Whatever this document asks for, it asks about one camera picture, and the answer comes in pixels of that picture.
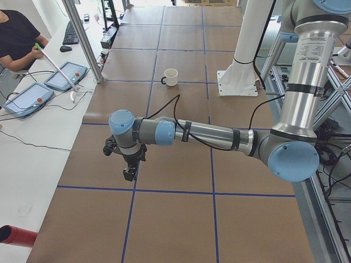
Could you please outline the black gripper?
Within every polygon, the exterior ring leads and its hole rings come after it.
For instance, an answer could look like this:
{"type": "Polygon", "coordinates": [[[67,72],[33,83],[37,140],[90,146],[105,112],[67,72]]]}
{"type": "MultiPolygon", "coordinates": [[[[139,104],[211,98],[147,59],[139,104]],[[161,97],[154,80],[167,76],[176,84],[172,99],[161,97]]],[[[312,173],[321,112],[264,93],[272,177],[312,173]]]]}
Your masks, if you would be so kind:
{"type": "Polygon", "coordinates": [[[123,170],[124,179],[127,181],[135,181],[137,179],[137,171],[140,161],[146,161],[146,145],[136,145],[136,148],[124,149],[122,156],[127,163],[127,168],[123,170]]]}

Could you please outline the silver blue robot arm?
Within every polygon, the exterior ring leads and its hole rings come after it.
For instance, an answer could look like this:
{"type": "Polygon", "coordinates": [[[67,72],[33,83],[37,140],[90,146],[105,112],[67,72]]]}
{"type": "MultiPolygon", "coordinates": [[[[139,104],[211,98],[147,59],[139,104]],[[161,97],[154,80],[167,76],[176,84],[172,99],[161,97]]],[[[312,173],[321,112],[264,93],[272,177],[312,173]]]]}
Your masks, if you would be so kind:
{"type": "Polygon", "coordinates": [[[221,151],[240,151],[264,164],[277,177],[300,182],[318,169],[313,123],[324,93],[336,39],[350,22],[350,1],[284,1],[279,38],[295,42],[279,121],[269,130],[236,129],[203,124],[158,112],[141,118],[128,110],[109,117],[111,136],[103,152],[127,162],[124,178],[137,178],[148,145],[169,146],[174,140],[195,140],[221,151]]]}

